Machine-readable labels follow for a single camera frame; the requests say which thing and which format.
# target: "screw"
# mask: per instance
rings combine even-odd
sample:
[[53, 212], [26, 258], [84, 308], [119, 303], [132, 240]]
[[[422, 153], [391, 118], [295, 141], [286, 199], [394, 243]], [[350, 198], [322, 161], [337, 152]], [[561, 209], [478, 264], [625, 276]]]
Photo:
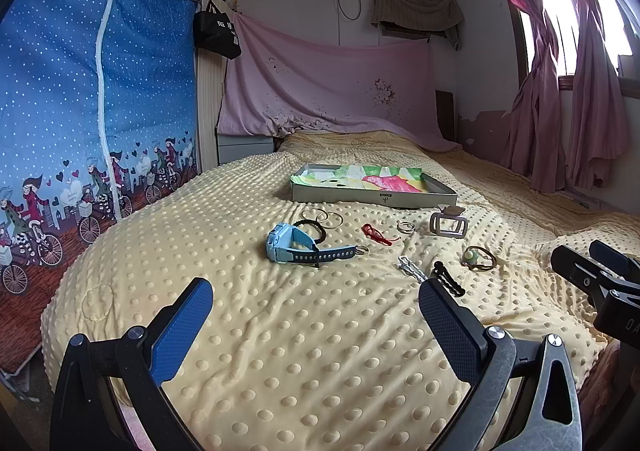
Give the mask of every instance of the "screw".
[[489, 337], [493, 339], [504, 338], [504, 330], [499, 326], [490, 326], [486, 331], [489, 333]]
[[546, 340], [553, 346], [560, 346], [562, 344], [562, 338], [556, 334], [549, 334]]
[[129, 339], [140, 339], [145, 333], [145, 329], [142, 326], [134, 326], [127, 332]]
[[80, 346], [84, 342], [84, 336], [82, 334], [76, 334], [69, 339], [71, 346]]

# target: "bedside cabinet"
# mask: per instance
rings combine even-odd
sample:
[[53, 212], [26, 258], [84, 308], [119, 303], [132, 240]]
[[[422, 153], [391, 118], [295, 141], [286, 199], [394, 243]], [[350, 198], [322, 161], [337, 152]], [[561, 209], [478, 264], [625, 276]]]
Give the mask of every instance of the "bedside cabinet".
[[226, 164], [233, 160], [274, 152], [273, 138], [265, 136], [218, 136], [218, 161]]

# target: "red cord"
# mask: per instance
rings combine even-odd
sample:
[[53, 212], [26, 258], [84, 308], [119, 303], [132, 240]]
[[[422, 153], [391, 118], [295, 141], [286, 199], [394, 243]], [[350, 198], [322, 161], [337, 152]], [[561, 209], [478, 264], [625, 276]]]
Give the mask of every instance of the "red cord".
[[383, 237], [382, 233], [371, 224], [364, 224], [362, 226], [362, 232], [370, 237], [373, 241], [377, 241], [378, 243], [382, 243], [384, 245], [391, 245], [393, 241], [398, 241], [400, 239], [400, 237], [398, 237], [394, 240], [387, 240], [385, 237]]

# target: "bed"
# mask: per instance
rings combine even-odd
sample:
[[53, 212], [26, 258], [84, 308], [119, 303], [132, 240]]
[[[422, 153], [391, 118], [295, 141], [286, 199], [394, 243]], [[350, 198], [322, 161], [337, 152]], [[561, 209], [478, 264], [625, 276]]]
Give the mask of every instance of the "bed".
[[[359, 243], [370, 253], [310, 266], [271, 263], [264, 241], [277, 222], [314, 204], [289, 200], [289, 175], [303, 164], [423, 168], [458, 192], [464, 240], [425, 230], [433, 210], [359, 203], [322, 205], [344, 217], [325, 246]], [[370, 223], [394, 237], [364, 237]], [[586, 252], [599, 238], [640, 254], [640, 221], [589, 212], [465, 152], [425, 154], [388, 132], [289, 136], [279, 151], [209, 171], [114, 225], [68, 269], [42, 316], [46, 371], [55, 385], [68, 339], [122, 335], [149, 323], [194, 276], [214, 287], [214, 307], [177, 376], [164, 391], [208, 450], [423, 450], [468, 391], [457, 380], [417, 309], [418, 283], [396, 267], [405, 254], [429, 270], [441, 260], [468, 291], [459, 299], [482, 323], [514, 337], [562, 336], [580, 387], [606, 346], [585, 297], [550, 268], [553, 248]], [[493, 251], [498, 267], [460, 266], [466, 245]], [[516, 384], [484, 437], [489, 449]], [[116, 392], [128, 403], [122, 385]]]

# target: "shallow box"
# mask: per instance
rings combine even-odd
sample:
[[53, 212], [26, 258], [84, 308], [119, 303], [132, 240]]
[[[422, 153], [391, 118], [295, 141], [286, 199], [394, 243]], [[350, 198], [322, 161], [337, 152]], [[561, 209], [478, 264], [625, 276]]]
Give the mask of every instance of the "shallow box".
[[458, 195], [420, 168], [305, 164], [290, 177], [294, 202], [362, 202], [404, 209], [455, 205]]

